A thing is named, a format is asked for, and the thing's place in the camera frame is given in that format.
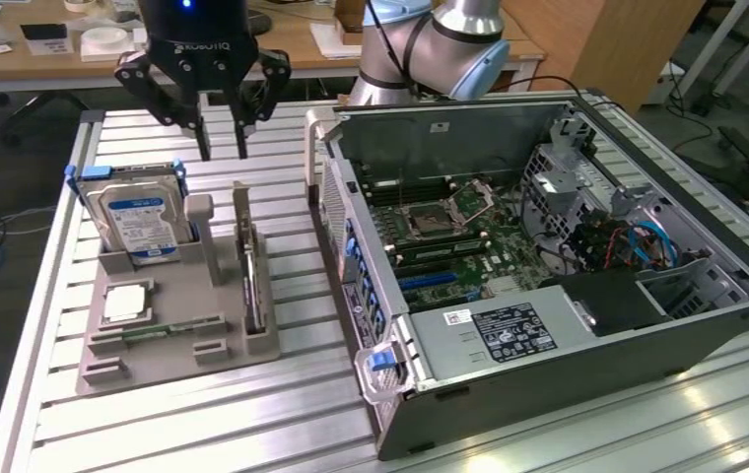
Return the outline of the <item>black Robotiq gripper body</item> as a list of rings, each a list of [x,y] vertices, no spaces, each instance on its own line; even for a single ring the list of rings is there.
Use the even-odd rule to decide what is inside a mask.
[[[185,91],[240,86],[257,60],[248,7],[235,0],[139,2],[151,63]]]

